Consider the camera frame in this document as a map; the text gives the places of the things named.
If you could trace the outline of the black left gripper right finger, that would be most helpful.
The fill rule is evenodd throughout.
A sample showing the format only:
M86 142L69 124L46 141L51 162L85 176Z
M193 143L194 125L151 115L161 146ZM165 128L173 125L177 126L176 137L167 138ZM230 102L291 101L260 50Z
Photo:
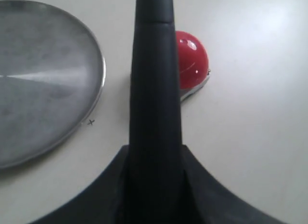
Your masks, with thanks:
M182 146L191 224L281 224L217 181L185 145Z

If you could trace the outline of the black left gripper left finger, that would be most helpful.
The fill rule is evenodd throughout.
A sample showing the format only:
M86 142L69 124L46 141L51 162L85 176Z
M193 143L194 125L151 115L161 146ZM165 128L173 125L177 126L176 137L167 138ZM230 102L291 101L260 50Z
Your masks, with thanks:
M127 154L128 146L125 145L93 183L36 223L123 224Z

